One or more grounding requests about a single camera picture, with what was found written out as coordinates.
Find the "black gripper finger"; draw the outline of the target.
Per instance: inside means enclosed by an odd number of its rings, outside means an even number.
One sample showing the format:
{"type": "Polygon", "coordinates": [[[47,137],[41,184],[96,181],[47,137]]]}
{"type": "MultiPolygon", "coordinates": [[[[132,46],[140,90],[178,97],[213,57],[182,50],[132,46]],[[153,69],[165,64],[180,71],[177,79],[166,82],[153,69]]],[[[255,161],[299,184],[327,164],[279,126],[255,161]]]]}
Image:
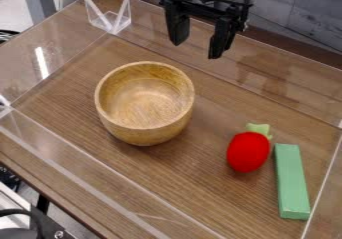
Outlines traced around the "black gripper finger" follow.
{"type": "Polygon", "coordinates": [[[208,58],[217,59],[229,49],[236,34],[236,23],[228,17],[220,17],[214,23],[214,32],[209,38],[208,58]]]}
{"type": "Polygon", "coordinates": [[[165,22],[169,41],[174,46],[180,45],[189,36],[189,17],[176,4],[165,4],[165,22]]]}

